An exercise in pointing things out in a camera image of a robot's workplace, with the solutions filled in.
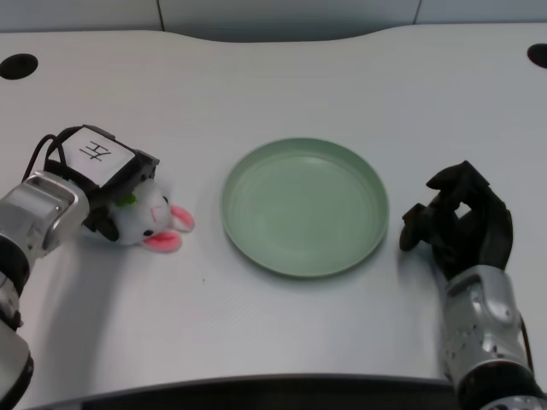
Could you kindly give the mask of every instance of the white wall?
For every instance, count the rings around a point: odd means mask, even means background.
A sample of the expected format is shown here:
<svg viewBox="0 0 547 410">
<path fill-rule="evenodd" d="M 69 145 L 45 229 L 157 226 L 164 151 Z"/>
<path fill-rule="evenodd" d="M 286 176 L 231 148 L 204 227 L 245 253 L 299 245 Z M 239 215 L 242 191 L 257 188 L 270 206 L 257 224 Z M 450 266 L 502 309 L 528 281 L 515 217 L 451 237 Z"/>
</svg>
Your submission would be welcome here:
<svg viewBox="0 0 547 410">
<path fill-rule="evenodd" d="M 156 0 L 0 0 L 0 32 L 161 30 Z"/>
<path fill-rule="evenodd" d="M 161 0 L 165 29 L 224 41 L 352 37 L 412 24 L 419 0 Z"/>
<path fill-rule="evenodd" d="M 417 23 L 547 21 L 545 0 L 422 0 Z"/>
<path fill-rule="evenodd" d="M 158 3 L 166 31 L 220 41 L 345 38 L 413 22 L 547 21 L 547 0 L 0 0 L 0 32 L 161 30 Z"/>
</svg>

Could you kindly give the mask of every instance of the silver robotic arm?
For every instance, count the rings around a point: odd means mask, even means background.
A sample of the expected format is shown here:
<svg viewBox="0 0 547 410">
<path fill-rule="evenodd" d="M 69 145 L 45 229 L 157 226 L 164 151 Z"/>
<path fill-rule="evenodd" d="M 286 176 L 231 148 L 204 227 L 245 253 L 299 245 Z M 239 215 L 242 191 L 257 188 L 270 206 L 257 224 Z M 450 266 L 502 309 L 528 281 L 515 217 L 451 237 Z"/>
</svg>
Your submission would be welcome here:
<svg viewBox="0 0 547 410">
<path fill-rule="evenodd" d="M 44 171 L 30 175 L 52 141 Z M 19 299 L 35 261 L 84 225 L 116 241 L 109 204 L 153 179 L 159 161 L 95 126 L 75 126 L 38 144 L 23 182 L 0 200 L 0 410 L 13 408 L 32 376 L 32 357 L 16 331 Z"/>
<path fill-rule="evenodd" d="M 404 216 L 401 250 L 431 244 L 446 279 L 441 290 L 444 367 L 463 410 L 547 409 L 536 384 L 524 322 L 505 266 L 513 226 L 505 204 L 469 164 L 449 167 L 427 186 L 439 190 L 427 206 Z M 461 203 L 470 211 L 461 218 Z"/>
<path fill-rule="evenodd" d="M 69 239 L 90 211 L 78 186 L 37 172 L 0 200 L 0 408 L 25 392 L 33 363 L 21 323 L 19 297 L 37 258 Z"/>
</svg>

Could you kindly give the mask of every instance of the plush toy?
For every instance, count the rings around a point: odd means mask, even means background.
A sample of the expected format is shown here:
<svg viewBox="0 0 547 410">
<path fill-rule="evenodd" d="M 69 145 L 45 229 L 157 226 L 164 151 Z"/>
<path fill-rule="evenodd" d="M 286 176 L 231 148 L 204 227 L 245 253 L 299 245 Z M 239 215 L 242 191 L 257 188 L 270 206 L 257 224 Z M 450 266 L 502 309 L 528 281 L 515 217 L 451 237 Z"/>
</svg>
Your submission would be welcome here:
<svg viewBox="0 0 547 410">
<path fill-rule="evenodd" d="M 181 232 L 194 229 L 194 219 L 181 207 L 169 203 L 153 179 L 137 185 L 133 193 L 110 205 L 110 218 L 120 233 L 116 243 L 142 244 L 156 252 L 174 252 L 182 244 Z"/>
</svg>

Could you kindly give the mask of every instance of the green plate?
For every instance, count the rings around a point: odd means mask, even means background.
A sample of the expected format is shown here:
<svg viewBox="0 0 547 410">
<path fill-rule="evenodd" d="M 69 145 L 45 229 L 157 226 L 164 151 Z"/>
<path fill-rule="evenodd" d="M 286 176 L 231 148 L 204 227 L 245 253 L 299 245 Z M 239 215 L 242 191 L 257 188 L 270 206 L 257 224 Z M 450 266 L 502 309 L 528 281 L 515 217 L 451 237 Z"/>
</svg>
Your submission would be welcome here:
<svg viewBox="0 0 547 410">
<path fill-rule="evenodd" d="M 341 272 L 362 261 L 387 229 L 378 174 L 350 150 L 312 138 L 275 141 L 230 172 L 222 223 L 256 263 L 298 277 Z"/>
</svg>

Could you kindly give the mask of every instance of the white table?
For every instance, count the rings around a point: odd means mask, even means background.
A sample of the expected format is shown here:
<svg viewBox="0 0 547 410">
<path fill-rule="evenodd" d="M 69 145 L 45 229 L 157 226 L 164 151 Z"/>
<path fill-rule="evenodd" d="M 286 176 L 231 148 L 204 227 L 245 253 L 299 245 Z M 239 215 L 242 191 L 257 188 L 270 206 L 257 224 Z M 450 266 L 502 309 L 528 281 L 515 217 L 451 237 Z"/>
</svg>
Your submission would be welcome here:
<svg viewBox="0 0 547 410">
<path fill-rule="evenodd" d="M 402 257 L 401 216 L 438 170 L 470 160 L 508 204 L 508 271 L 547 387 L 547 70 L 527 48 L 547 25 L 411 26 L 347 40 L 223 44 L 161 32 L 0 35 L 0 191 L 46 133 L 83 123 L 161 159 L 197 228 L 174 255 L 75 241 L 36 265 L 23 297 L 36 362 L 19 408 L 206 378 L 275 373 L 441 376 L 428 261 Z M 296 281 L 223 234 L 232 164 L 277 138 L 330 139 L 384 180 L 390 227 L 352 272 Z"/>
</svg>

